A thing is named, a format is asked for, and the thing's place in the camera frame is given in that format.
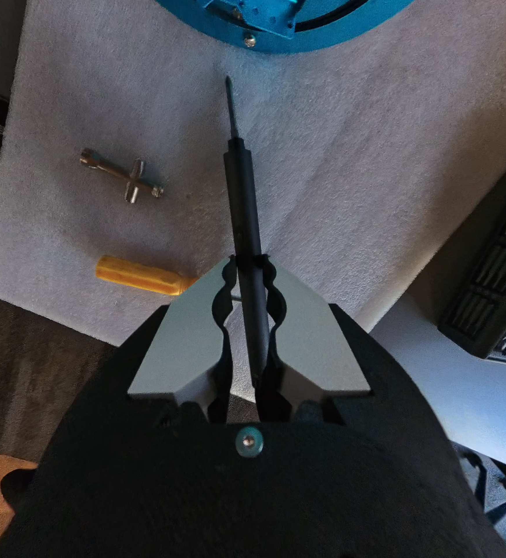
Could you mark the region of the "black screwdriver bit case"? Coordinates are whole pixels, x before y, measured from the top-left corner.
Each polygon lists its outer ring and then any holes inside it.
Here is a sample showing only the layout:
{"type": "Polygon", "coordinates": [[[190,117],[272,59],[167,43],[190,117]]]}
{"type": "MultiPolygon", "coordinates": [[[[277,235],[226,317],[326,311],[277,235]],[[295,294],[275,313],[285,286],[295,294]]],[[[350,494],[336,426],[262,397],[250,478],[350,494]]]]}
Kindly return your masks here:
{"type": "Polygon", "coordinates": [[[506,364],[506,172],[490,193],[495,214],[438,331],[474,357],[506,364]]]}

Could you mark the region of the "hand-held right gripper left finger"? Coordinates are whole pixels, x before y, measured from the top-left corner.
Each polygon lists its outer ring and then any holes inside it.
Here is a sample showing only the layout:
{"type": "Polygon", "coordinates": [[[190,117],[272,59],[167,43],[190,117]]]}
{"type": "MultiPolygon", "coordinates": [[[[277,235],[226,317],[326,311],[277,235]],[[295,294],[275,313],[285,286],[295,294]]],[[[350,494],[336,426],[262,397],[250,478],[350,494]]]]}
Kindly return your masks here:
{"type": "Polygon", "coordinates": [[[224,258],[171,303],[128,389],[136,399],[199,405],[226,422],[233,379],[229,332],[235,257],[224,258]]]}

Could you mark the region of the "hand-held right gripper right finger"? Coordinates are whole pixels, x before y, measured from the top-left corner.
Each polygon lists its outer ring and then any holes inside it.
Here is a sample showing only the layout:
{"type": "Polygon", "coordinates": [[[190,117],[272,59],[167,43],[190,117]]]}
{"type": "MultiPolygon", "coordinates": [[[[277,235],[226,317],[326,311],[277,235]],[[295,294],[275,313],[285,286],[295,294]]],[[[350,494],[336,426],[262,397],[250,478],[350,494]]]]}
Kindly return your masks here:
{"type": "Polygon", "coordinates": [[[266,310],[272,320],[268,356],[255,388],[262,422],[290,421],[304,402],[325,409],[371,387],[324,298],[267,255],[266,310]]]}

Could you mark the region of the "yellow-handled screwdriver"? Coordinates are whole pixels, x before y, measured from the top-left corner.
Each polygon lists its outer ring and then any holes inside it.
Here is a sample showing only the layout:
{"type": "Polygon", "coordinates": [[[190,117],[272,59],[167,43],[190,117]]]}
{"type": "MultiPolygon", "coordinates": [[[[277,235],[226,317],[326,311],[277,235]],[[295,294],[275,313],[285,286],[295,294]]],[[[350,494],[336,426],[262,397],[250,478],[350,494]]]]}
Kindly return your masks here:
{"type": "Polygon", "coordinates": [[[169,296],[179,296],[199,279],[110,255],[104,255],[98,260],[95,276],[104,281],[169,296]]]}

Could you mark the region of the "metal cross wrench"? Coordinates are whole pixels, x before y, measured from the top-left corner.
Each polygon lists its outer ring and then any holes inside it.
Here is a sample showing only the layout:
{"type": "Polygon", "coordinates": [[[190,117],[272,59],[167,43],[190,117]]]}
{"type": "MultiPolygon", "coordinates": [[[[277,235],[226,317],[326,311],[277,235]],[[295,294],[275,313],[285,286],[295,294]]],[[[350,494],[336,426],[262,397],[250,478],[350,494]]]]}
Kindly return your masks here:
{"type": "Polygon", "coordinates": [[[90,148],[84,148],[80,155],[80,163],[85,167],[113,176],[125,183],[124,199],[129,204],[135,204],[141,190],[149,191],[154,198],[164,194],[164,187],[155,184],[144,177],[145,162],[136,158],[131,170],[126,170],[118,164],[101,156],[90,148]]]}

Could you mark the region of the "blue round metal turntable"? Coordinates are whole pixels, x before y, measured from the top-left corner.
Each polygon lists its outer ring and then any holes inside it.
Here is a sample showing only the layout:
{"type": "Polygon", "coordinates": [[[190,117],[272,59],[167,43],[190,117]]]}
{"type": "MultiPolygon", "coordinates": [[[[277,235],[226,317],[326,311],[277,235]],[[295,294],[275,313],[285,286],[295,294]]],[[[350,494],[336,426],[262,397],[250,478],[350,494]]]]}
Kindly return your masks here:
{"type": "Polygon", "coordinates": [[[158,1],[193,29],[264,53],[341,44],[379,26],[411,1],[158,1]]]}

